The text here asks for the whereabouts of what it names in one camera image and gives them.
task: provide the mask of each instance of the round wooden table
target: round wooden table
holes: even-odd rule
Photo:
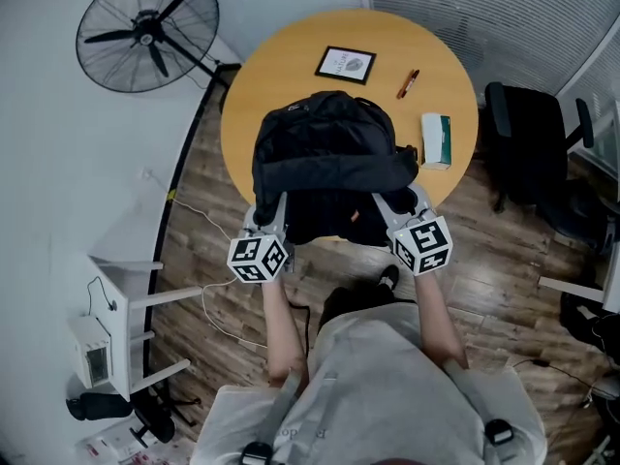
[[[365,85],[315,76],[327,46],[377,54]],[[419,76],[405,98],[396,99],[407,75]],[[421,115],[449,115],[452,164],[447,170],[420,168],[416,182],[434,205],[458,184],[472,159],[478,133],[478,105],[472,83],[444,43],[410,20],[364,9],[312,15],[264,42],[232,83],[222,116],[222,151],[232,182],[249,203],[254,143],[268,112],[317,91],[343,90],[387,112],[396,144],[418,148]]]

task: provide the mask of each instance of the white cable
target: white cable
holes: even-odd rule
[[[227,239],[228,241],[230,241],[230,240],[231,240],[231,237],[230,237],[230,236],[228,236],[228,235],[226,234],[226,231],[224,231],[224,230],[222,229],[222,226],[220,226],[219,224],[217,224],[217,223],[213,222],[211,219],[209,219],[208,215],[206,215],[203,211],[201,211],[201,210],[198,210],[198,209],[194,208],[192,205],[188,205],[187,203],[183,203],[182,201],[179,201],[179,200],[177,200],[176,198],[173,198],[173,199],[172,199],[172,201],[173,201],[173,202],[175,202],[175,203],[177,203],[177,204],[179,204],[179,205],[181,205],[181,206],[185,206],[186,208],[189,208],[189,209],[190,209],[190,210],[192,210],[193,212],[199,213],[199,214],[200,214],[202,217],[204,217],[207,221],[209,221],[211,224],[213,224],[213,226],[215,226],[217,229],[219,229],[219,230],[220,230],[220,232],[221,232],[221,233],[222,233],[222,234],[226,237],[226,239]]]
[[[228,286],[229,284],[232,284],[234,281],[236,281],[236,277],[232,279],[231,281],[229,281],[228,283],[207,284],[206,286],[202,287],[201,299],[202,299],[202,310],[204,310],[204,315],[209,319],[209,321],[213,324],[213,326],[217,330],[219,330],[222,334],[226,334],[227,336],[233,337],[234,339],[241,341],[242,343],[247,343],[249,345],[254,345],[254,346],[260,346],[261,348],[266,349],[266,346],[262,345],[261,343],[255,343],[254,341],[247,341],[246,339],[240,338],[239,336],[235,336],[234,334],[230,334],[229,332],[226,332],[221,327],[219,327],[217,324],[215,324],[215,322],[213,321],[213,319],[211,319],[209,314],[206,313],[206,305],[204,304],[204,290],[206,290],[207,288],[213,288],[215,286]]]

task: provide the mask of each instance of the standing fan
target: standing fan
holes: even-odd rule
[[[94,0],[79,24],[77,60],[112,91],[137,93],[182,78],[203,65],[220,13],[217,0]]]

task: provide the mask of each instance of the human arm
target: human arm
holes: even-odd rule
[[[263,283],[263,308],[270,385],[280,388],[289,371],[294,370],[301,375],[301,387],[304,388],[308,384],[308,364],[281,275],[273,282]]]
[[[416,276],[416,296],[424,354],[440,368],[450,358],[462,368],[468,368],[465,348],[450,318],[434,272]]]

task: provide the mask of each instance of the chair armrest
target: chair armrest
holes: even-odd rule
[[[581,139],[583,139],[583,146],[592,148],[594,146],[594,130],[592,129],[592,119],[590,118],[588,104],[580,98],[577,98],[575,102],[577,113],[579,114],[579,125],[566,138],[566,149],[570,150]]]
[[[486,105],[491,109],[491,116],[497,134],[510,138],[512,136],[511,119],[508,115],[508,104],[501,82],[490,82],[486,86]]]

